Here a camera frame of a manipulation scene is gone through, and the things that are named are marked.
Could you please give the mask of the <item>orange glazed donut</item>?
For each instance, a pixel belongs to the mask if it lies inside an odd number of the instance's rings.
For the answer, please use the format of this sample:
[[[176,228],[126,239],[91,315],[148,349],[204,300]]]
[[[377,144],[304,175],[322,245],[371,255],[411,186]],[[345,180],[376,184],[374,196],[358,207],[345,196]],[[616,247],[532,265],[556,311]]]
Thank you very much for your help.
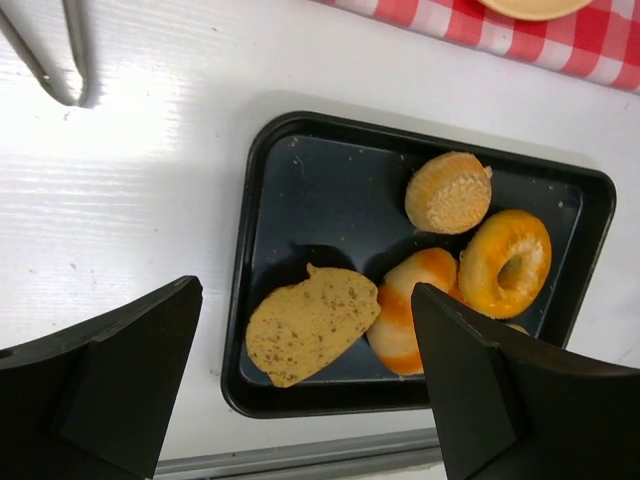
[[[464,250],[459,288],[480,313],[512,318],[536,299],[551,261],[551,239],[544,223],[523,210],[505,210],[488,218]]]

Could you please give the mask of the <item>tan muffin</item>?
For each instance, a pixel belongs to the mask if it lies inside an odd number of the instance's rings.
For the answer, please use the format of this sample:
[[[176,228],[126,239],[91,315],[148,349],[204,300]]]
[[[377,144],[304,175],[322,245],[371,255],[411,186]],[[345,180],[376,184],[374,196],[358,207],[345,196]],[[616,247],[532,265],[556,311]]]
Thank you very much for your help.
[[[410,179],[404,208],[416,229],[435,234],[460,234],[488,212],[492,198],[489,166],[466,152],[448,152],[427,161]]]

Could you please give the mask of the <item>tan speckled bread slice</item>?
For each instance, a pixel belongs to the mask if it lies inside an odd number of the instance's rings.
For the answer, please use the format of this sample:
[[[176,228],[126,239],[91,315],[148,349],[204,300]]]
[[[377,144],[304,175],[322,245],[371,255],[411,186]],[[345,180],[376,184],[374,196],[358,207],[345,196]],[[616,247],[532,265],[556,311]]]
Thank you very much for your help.
[[[247,354],[277,388],[315,375],[344,354],[381,312],[378,288],[353,270],[306,265],[308,277],[271,292],[251,314]]]

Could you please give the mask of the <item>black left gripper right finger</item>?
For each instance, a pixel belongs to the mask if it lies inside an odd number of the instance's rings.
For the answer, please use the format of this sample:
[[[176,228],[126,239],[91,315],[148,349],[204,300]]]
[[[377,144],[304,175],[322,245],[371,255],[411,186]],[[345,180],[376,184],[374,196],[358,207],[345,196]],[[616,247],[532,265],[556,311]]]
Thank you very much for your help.
[[[552,346],[420,284],[416,337],[451,479],[635,479],[639,372]]]

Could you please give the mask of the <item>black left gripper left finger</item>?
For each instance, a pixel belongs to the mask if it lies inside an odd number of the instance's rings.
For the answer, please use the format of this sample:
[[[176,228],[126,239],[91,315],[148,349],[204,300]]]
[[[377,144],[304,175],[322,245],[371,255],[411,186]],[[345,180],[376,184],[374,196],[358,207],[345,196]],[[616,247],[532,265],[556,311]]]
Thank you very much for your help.
[[[2,349],[2,478],[152,478],[201,305],[200,281],[183,276]]]

